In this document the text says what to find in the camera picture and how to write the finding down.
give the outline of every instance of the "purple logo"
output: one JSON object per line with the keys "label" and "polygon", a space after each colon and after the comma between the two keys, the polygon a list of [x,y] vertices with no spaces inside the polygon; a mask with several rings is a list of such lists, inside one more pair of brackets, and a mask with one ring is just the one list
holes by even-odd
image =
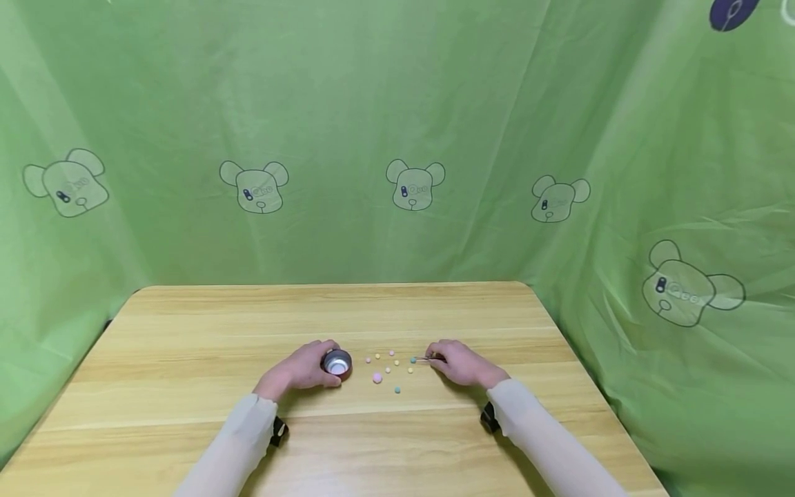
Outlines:
{"label": "purple logo", "polygon": [[744,23],[759,0],[715,0],[709,11],[709,23],[715,31],[732,31]]}

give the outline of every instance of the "bear ear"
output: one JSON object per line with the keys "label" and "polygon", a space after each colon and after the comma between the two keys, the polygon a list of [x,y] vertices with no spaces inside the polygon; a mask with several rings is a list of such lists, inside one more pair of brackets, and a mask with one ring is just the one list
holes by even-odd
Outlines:
{"label": "bear ear", "polygon": [[45,169],[37,165],[27,165],[22,171],[22,179],[25,181],[25,186],[33,196],[47,196],[47,189],[45,188]]}
{"label": "bear ear", "polygon": [[289,174],[287,174],[287,169],[285,169],[285,167],[278,162],[268,163],[263,171],[271,175],[274,180],[276,180],[276,186],[284,186],[290,179]]}
{"label": "bear ear", "polygon": [[88,169],[93,176],[99,176],[105,172],[105,165],[99,160],[99,157],[90,150],[74,149],[66,156],[66,160],[86,166],[86,169]]}
{"label": "bear ear", "polygon": [[665,261],[680,261],[682,256],[679,254],[679,247],[671,240],[660,240],[649,252],[649,260],[652,266],[660,267]]}
{"label": "bear ear", "polygon": [[574,201],[577,203],[584,202],[591,196],[591,186],[586,180],[575,181],[572,183],[572,188],[574,188]]}
{"label": "bear ear", "polygon": [[390,183],[397,183],[397,178],[400,176],[400,173],[406,171],[408,168],[409,166],[407,166],[404,161],[395,159],[386,167],[386,179],[389,180]]}
{"label": "bear ear", "polygon": [[544,193],[544,190],[553,184],[555,184],[555,178],[551,177],[550,175],[538,178],[536,184],[533,185],[533,195],[541,197],[541,194]]}
{"label": "bear ear", "polygon": [[745,288],[737,278],[728,274],[713,274],[707,278],[715,285],[715,298],[709,302],[710,307],[731,311],[745,301]]}
{"label": "bear ear", "polygon": [[434,162],[425,168],[426,171],[431,173],[431,186],[436,186],[444,181],[444,166],[438,162]]}
{"label": "bear ear", "polygon": [[232,161],[225,161],[221,164],[221,179],[226,184],[238,185],[238,175],[243,172],[241,167]]}

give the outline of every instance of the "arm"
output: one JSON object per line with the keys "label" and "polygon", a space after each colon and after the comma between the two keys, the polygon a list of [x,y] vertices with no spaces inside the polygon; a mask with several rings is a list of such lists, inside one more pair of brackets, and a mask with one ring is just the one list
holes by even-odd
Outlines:
{"label": "arm", "polygon": [[268,449],[277,404],[248,394],[188,473],[174,497],[237,497]]}
{"label": "arm", "polygon": [[268,449],[281,396],[293,388],[340,385],[339,378],[320,368],[323,355],[333,348],[339,348],[333,340],[316,340],[265,373],[234,407],[173,497],[238,497]]}
{"label": "arm", "polygon": [[626,497],[596,458],[502,368],[454,340],[431,344],[426,355],[441,357],[431,366],[454,383],[487,390],[502,433],[525,453],[556,497]]}
{"label": "arm", "polygon": [[626,497],[607,469],[519,381],[504,379],[488,395],[502,434],[525,453],[557,497]]}

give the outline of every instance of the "white sleeve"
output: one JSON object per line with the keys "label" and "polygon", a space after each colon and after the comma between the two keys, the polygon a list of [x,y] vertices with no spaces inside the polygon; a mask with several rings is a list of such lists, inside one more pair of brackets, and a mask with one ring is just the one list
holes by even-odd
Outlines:
{"label": "white sleeve", "polygon": [[521,382],[503,380],[488,396],[502,434],[525,453],[556,497],[626,497],[607,469]]}
{"label": "white sleeve", "polygon": [[276,409],[275,402],[256,394],[238,402],[174,497],[238,497],[265,456]]}

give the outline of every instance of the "cartoon bear face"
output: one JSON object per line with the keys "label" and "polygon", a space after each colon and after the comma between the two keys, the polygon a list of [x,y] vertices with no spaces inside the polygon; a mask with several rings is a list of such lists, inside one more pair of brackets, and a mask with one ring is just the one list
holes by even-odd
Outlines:
{"label": "cartoon bear face", "polygon": [[278,211],[283,204],[279,187],[287,184],[287,169],[270,162],[262,169],[243,170],[232,161],[221,164],[221,179],[238,189],[238,204],[254,214]]}
{"label": "cartoon bear face", "polygon": [[586,180],[574,183],[556,183],[551,176],[538,178],[533,185],[533,194],[538,197],[531,216],[542,223],[558,223],[572,213],[572,202],[582,203],[591,196],[591,186]]}
{"label": "cartoon bear face", "polygon": [[386,179],[395,183],[395,205],[406,211],[422,211],[433,202],[432,188],[444,181],[444,167],[435,162],[425,169],[410,168],[396,159],[386,168]]}
{"label": "cartoon bear face", "polygon": [[65,161],[53,162],[46,168],[27,165],[22,176],[34,196],[49,196],[59,214],[75,217],[108,199],[107,190],[96,180],[104,172],[99,157],[85,149],[74,149]]}
{"label": "cartoon bear face", "polygon": [[737,309],[745,300],[743,285],[728,274],[706,275],[681,260],[671,240],[658,242],[649,259],[654,274],[643,282],[643,298],[659,316],[679,326],[696,326],[706,307]]}

